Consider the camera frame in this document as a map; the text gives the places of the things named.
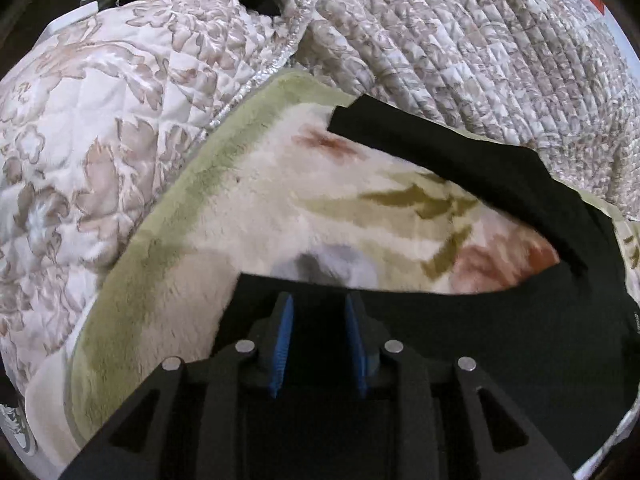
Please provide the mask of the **beige floral quilted bedspread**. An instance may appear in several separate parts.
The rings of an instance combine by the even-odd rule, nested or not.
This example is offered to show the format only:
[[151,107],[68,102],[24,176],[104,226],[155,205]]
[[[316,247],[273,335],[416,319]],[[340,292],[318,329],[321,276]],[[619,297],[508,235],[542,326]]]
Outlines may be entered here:
[[1,83],[1,427],[39,453],[26,393],[214,132],[277,78],[367,94],[536,152],[639,226],[639,87],[585,0],[139,0],[81,18]]

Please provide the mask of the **floral fleece blanket green border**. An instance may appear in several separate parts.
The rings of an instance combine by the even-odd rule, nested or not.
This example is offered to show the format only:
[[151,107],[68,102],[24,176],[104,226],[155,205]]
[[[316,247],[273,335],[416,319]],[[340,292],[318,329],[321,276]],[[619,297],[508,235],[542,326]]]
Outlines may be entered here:
[[639,419],[639,247],[524,146],[305,75],[214,132],[26,393],[64,479],[574,479]]

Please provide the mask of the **black pants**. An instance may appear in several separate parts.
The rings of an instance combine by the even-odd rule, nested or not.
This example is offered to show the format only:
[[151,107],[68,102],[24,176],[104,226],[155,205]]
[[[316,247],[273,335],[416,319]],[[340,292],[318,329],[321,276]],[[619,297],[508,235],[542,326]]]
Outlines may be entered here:
[[390,293],[591,477],[639,417],[639,227],[548,173],[362,96],[260,114],[210,205],[236,272]]

